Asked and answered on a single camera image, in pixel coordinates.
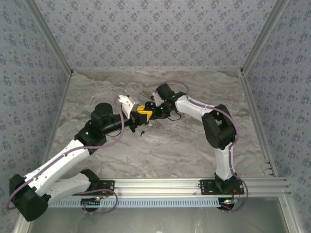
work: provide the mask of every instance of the patterned wallpaper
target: patterned wallpaper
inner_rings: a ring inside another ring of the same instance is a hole
[[[311,2],[292,0],[247,77],[280,176],[311,232]]]
[[[275,0],[35,0],[73,69],[241,67]]]
[[[0,9],[0,232],[9,233],[17,216],[4,209],[9,179],[41,162],[67,74],[22,0]]]

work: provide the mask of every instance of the marble floor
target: marble floor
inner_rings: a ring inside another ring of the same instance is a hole
[[[239,176],[265,176],[264,157],[256,137],[250,112],[237,72],[220,71],[80,71],[74,72],[62,110],[49,158],[57,154],[90,119],[101,102],[116,107],[117,95],[136,96],[141,103],[149,100],[159,83],[176,79],[189,85],[190,95],[198,101],[224,104],[236,121],[241,137],[234,147],[234,166]],[[179,84],[174,91],[184,91]],[[216,159],[205,138],[202,123],[182,115],[179,121],[153,120],[149,125],[129,129],[121,141],[98,150],[80,162],[64,177],[90,168],[99,177],[213,177]]]

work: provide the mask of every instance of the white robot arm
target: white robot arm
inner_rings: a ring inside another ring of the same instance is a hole
[[[225,193],[229,181],[234,178],[230,170],[229,148],[235,140],[236,132],[230,121],[213,109],[218,108],[229,114],[227,108],[224,105],[217,107],[205,105],[188,98],[183,92],[175,94],[167,84],[157,88],[153,100],[140,105],[135,97],[119,96],[124,126],[135,132],[135,128],[149,120],[169,117],[171,111],[185,113],[198,119],[203,123],[208,142],[215,148],[217,162],[215,180],[218,181],[216,185]],[[96,151],[87,147],[103,145],[106,142],[105,135],[121,129],[121,125],[121,115],[113,114],[110,104],[98,104],[91,113],[91,120],[62,151],[25,176],[15,175],[10,179],[10,201],[27,221],[32,221],[42,215],[49,204],[59,199],[98,189],[99,178],[89,169],[70,179],[60,182],[57,180],[75,164]],[[81,149],[67,153],[74,148]]]

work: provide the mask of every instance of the white arm segment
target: white arm segment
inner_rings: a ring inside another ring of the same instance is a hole
[[[48,162],[46,162],[41,167],[36,170],[28,173],[26,175],[25,181],[28,181],[33,176],[38,174],[43,168],[49,165],[52,161],[54,161],[57,157],[65,153],[66,151],[76,148],[83,147],[84,145],[78,140],[71,140],[69,144],[57,155],[51,158]],[[39,196],[42,196],[46,193],[46,191],[51,187],[51,185],[58,180],[63,174],[65,174],[70,168],[72,168],[75,164],[80,162],[81,160],[89,157],[89,152],[86,149],[76,150],[69,153],[66,157],[61,158],[55,164],[53,164],[50,168],[48,168],[45,172],[43,172],[38,179],[29,183],[30,188],[36,187],[36,193]]]
[[[196,101],[196,100],[192,99],[191,97],[189,97],[189,99],[191,99],[192,101],[194,101],[198,104],[214,107],[212,105],[208,105],[208,104],[204,104],[204,103],[201,103],[199,101]],[[198,106],[190,103],[187,100],[186,96],[179,97],[178,100],[175,102],[175,106],[179,112],[186,113],[186,114],[194,117],[195,119],[199,120],[200,122],[202,122],[202,116],[205,113],[209,113],[212,111],[211,109],[198,107]],[[230,171],[230,165],[229,165],[229,149],[228,148],[229,148],[229,145],[224,150],[215,149],[216,174],[217,174],[217,176],[219,176],[224,181],[229,179],[230,177],[232,177],[232,173]]]
[[[46,192],[47,195],[51,195],[48,204],[51,205],[73,194],[85,192],[90,184],[91,182],[88,180],[88,177],[82,173],[70,179],[56,182]]]

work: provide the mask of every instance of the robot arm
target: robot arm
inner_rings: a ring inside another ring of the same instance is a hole
[[[183,92],[174,93],[167,84],[158,87],[152,99],[154,101],[140,105],[135,97],[119,96],[124,125],[134,133],[138,126],[149,120],[170,117],[171,111],[185,113],[198,119],[203,123],[207,141],[215,148],[216,185],[222,193],[232,189],[230,181],[234,179],[234,176],[230,171],[228,153],[229,146],[235,140],[236,132],[228,118],[213,110],[221,109],[229,114],[227,108],[224,105],[215,107],[202,104],[187,98]],[[193,102],[205,107],[198,107]],[[88,169],[73,178],[56,182],[70,168],[89,157],[96,149],[80,149],[68,154],[65,152],[77,147],[101,146],[106,143],[106,134],[120,129],[121,116],[113,114],[110,104],[98,104],[91,113],[91,120],[61,152],[24,177],[15,175],[10,179],[10,195],[20,190],[13,196],[11,202],[27,221],[32,221],[42,215],[49,204],[59,199],[98,189],[99,178]]]

